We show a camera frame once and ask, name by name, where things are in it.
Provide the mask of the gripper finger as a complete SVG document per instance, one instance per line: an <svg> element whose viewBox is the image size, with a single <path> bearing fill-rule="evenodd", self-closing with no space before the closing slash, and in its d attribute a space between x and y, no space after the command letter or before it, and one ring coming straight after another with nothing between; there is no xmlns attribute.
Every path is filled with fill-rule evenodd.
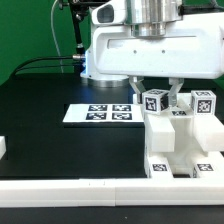
<svg viewBox="0 0 224 224"><path fill-rule="evenodd" d="M137 102L142 102L142 93L146 91L143 85L144 78L141 76L130 76L129 83L134 90L135 94L137 95Z"/></svg>
<svg viewBox="0 0 224 224"><path fill-rule="evenodd" d="M168 93L168 101L171 107L175 107L177 105L177 94L184 84L183 78L170 78L169 85L171 86Z"/></svg>

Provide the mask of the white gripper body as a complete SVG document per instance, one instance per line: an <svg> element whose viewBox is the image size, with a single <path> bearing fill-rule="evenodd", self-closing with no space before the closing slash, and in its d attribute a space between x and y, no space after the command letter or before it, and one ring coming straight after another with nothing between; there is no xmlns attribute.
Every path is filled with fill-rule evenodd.
<svg viewBox="0 0 224 224"><path fill-rule="evenodd" d="M91 13L92 57L104 74L216 79L224 74L224 8L109 1Z"/></svg>

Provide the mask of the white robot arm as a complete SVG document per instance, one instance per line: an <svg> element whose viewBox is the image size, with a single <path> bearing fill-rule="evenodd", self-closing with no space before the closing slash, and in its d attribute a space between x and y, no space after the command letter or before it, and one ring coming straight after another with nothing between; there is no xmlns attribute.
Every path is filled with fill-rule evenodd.
<svg viewBox="0 0 224 224"><path fill-rule="evenodd" d="M169 101L186 78L224 74L224 7L184 0L109 0L91 11L84 76L98 83L126 77L142 95L145 77L167 77Z"/></svg>

